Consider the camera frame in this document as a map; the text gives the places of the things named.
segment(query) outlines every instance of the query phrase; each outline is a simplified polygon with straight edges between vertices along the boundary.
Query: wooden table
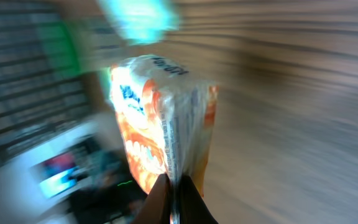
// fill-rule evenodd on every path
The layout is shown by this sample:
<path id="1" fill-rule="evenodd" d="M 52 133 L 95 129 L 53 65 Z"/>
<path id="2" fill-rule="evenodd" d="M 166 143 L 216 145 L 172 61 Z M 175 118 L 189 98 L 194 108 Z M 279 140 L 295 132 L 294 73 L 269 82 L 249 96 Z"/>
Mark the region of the wooden table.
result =
<path id="1" fill-rule="evenodd" d="M 358 224 L 358 0 L 181 0 L 145 53 L 220 83 L 205 177 L 219 223 Z"/>

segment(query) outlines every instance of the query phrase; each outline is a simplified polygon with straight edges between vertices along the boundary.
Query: wood grain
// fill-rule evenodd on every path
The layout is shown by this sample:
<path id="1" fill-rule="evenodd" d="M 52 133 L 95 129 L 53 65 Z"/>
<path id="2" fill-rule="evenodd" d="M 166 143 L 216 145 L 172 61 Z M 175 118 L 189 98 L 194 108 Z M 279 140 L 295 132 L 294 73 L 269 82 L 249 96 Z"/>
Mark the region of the wood grain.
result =
<path id="1" fill-rule="evenodd" d="M 221 86 L 205 201 L 219 223 L 358 223 L 358 1 L 177 1 L 144 53 Z"/>

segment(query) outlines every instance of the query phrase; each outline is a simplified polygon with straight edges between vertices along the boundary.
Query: screen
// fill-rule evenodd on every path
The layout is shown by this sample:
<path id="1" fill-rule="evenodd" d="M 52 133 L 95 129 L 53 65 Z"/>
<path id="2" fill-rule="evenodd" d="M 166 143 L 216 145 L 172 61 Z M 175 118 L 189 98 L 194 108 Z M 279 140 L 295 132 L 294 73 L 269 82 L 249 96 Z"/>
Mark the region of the screen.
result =
<path id="1" fill-rule="evenodd" d="M 43 179 L 40 183 L 41 191 L 48 198 L 76 184 L 75 179 L 70 179 L 76 170 L 74 157 L 70 153 L 64 153 L 42 162 L 39 167 Z"/>

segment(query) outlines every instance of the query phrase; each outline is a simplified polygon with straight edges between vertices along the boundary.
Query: green light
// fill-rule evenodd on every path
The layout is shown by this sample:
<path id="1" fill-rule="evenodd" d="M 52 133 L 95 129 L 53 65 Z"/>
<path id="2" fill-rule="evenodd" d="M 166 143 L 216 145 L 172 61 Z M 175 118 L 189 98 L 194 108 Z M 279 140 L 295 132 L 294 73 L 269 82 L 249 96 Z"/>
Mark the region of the green light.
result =
<path id="1" fill-rule="evenodd" d="M 129 183 L 131 183 L 132 181 L 130 180 L 130 181 L 128 181 L 128 182 L 124 182 L 124 183 L 121 183 L 121 184 L 117 184 L 117 186 L 120 186 L 120 185 L 123 185 L 123 184 L 129 184 Z"/>

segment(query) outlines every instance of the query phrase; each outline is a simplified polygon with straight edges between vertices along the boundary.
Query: blue logo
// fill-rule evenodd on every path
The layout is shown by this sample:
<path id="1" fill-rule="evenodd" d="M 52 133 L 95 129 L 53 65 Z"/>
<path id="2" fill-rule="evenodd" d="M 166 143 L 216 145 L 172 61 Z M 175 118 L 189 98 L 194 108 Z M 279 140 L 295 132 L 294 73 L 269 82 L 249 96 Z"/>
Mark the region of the blue logo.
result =
<path id="1" fill-rule="evenodd" d="M 144 108 L 140 104 L 140 98 L 131 89 L 131 87 L 129 85 L 126 85 L 126 86 L 120 85 L 119 88 L 121 89 L 121 93 L 122 93 L 122 96 L 124 97 L 124 100 L 131 100 L 131 102 L 134 102 L 134 101 L 136 102 L 136 104 L 129 103 L 128 107 L 134 108 L 135 110 L 137 110 L 137 111 L 141 112 L 143 115 L 145 115 Z"/>

